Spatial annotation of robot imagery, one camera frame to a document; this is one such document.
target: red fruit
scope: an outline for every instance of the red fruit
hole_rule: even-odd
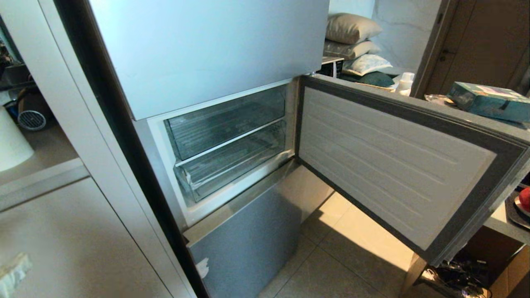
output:
[[[521,208],[530,212],[530,187],[523,189],[519,193],[519,201],[521,202]]]

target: microwave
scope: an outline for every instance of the microwave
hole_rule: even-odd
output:
[[[324,56],[322,57],[322,67],[316,73],[330,77],[340,78],[343,63],[344,58]]]

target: white bottle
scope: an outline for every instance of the white bottle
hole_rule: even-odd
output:
[[[401,76],[401,80],[399,80],[399,85],[397,85],[395,92],[401,95],[409,96],[413,80],[414,80],[413,73],[403,73],[403,75]]]

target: bottom drawer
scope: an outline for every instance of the bottom drawer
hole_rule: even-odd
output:
[[[210,296],[259,294],[294,253],[302,220],[331,193],[290,161],[185,231]]]

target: round vent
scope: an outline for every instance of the round vent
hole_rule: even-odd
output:
[[[37,111],[23,111],[19,114],[19,124],[27,130],[39,130],[46,125],[46,118]]]

